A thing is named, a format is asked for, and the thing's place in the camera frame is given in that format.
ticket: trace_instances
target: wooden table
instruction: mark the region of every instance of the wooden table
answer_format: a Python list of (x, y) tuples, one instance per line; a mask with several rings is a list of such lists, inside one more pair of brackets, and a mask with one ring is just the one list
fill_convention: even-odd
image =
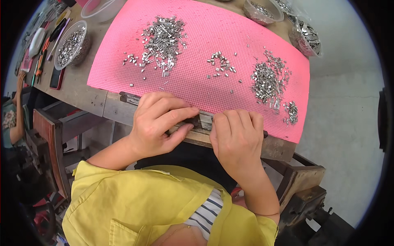
[[(245, 16), (242, 11), (244, 0), (233, 0), (230, 2), (219, 2), (216, 0), (198, 1), (222, 7), (229, 11)], [(80, 16), (81, 9), (82, 8), (78, 4), (71, 8), (70, 18), (72, 20), (69, 22), (68, 27), (72, 26), (77, 21), (82, 20), (82, 17)], [(49, 88), (52, 70), (54, 67), (54, 58), (52, 61), (45, 61), (44, 71), (41, 76), (40, 83), (35, 83), (34, 87), (79, 109), (132, 126), (136, 106), (121, 102), (119, 99), (119, 94), (108, 92), (107, 90), (92, 88), (86, 84), (97, 50), (100, 47), (101, 41), (103, 40), (105, 33), (107, 32), (113, 19), (104, 23), (94, 23), (90, 19), (85, 20), (87, 22), (88, 32), (90, 32), (92, 35), (93, 43), (87, 57), (82, 62), (82, 64), (78, 66), (66, 67), (61, 89), (57, 91)], [(53, 22), (47, 29), (47, 37), (54, 28), (55, 25)], [(267, 28), (290, 43), (288, 31), (291, 28), (291, 23), (287, 18), (285, 18), (283, 22), (271, 24), (267, 26)], [(49, 45), (48, 52), (50, 52), (50, 50), (53, 48), (53, 45), (54, 42)], [(26, 82), (28, 84), (30, 84), (32, 80), (37, 59), (38, 58), (36, 57), (33, 60), (32, 71), (28, 73), (26, 77)], [(209, 141), (208, 131), (192, 130), (186, 136), (185, 141), (210, 148), (212, 147)], [(295, 149), (295, 143), (268, 136), (263, 142), (261, 157), (278, 161), (290, 161)]]

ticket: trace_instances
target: textured pink mat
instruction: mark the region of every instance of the textured pink mat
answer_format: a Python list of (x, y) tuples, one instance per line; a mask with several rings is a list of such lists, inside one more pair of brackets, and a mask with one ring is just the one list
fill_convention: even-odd
[[(186, 23), (184, 29), (188, 34), (188, 39), (184, 39), (188, 49), (182, 49), (183, 53), (177, 56), (176, 67), (165, 78), (160, 68), (154, 70), (155, 63), (147, 64), (143, 73), (142, 68), (133, 63), (122, 65), (122, 60), (127, 58), (124, 52), (133, 53), (139, 57), (138, 62), (142, 62), (144, 50), (140, 35), (147, 22), (156, 20), (156, 15), (168, 18), (176, 15)], [(254, 57), (259, 62), (266, 61), (264, 46), (273, 51), (275, 57), (287, 61), (286, 66), (292, 71), (278, 115), (269, 108), (269, 103), (257, 104), (250, 89), (250, 75), (256, 63)], [(220, 76), (212, 77), (218, 66), (212, 66), (207, 59), (216, 51), (221, 51), (229, 59), (236, 73), (226, 71), (229, 77), (225, 77), (225, 72), (220, 71)], [(206, 78), (207, 74), (211, 75), (210, 79)], [(212, 113), (237, 108), (257, 111), (264, 115), (264, 129), (269, 135), (298, 143), (307, 112), (309, 61), (276, 34), (228, 10), (192, 0), (132, 0), (127, 1), (108, 29), (87, 84), (139, 96), (145, 92), (160, 91), (159, 87), (162, 87), (191, 105)], [(288, 113), (282, 105), (290, 101), (295, 101), (298, 106), (298, 123), (286, 127), (283, 118), (288, 117)]]

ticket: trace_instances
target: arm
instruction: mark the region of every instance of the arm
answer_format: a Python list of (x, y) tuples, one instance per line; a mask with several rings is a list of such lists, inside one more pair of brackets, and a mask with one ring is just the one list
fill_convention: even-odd
[(17, 107), (17, 125), (12, 127), (9, 131), (9, 137), (11, 139), (11, 144), (15, 144), (20, 139), (23, 138), (25, 134), (24, 130), (24, 115), (22, 108), (22, 88), (23, 88), (23, 80), (26, 77), (26, 73), (20, 72), (18, 76), (18, 84), (17, 84), (17, 93), (15, 94), (16, 98), (16, 107)]
[(214, 115), (210, 140), (224, 170), (244, 190), (247, 208), (278, 224), (278, 197), (260, 161), (263, 128), (256, 112), (226, 110)]
[(143, 158), (171, 152), (186, 137), (193, 124), (184, 124), (168, 136), (165, 132), (199, 109), (168, 92), (151, 92), (141, 97), (134, 113), (130, 135), (92, 156), (87, 162), (112, 170), (123, 170)]

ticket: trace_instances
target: striped shirt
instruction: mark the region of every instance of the striped shirt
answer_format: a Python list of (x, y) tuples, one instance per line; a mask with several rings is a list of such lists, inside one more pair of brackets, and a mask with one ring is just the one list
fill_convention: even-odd
[(223, 207), (220, 191), (213, 189), (208, 199), (184, 223), (197, 226), (206, 240), (209, 239), (212, 225)]

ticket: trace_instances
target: yellow shirt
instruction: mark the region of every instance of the yellow shirt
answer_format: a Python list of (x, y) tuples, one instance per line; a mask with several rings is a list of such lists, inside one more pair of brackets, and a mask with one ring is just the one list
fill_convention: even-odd
[(70, 245), (150, 245), (173, 224), (185, 222), (215, 187), (223, 208), (211, 245), (274, 245), (277, 225), (232, 203), (218, 183), (180, 166), (114, 171), (81, 161), (63, 219)]

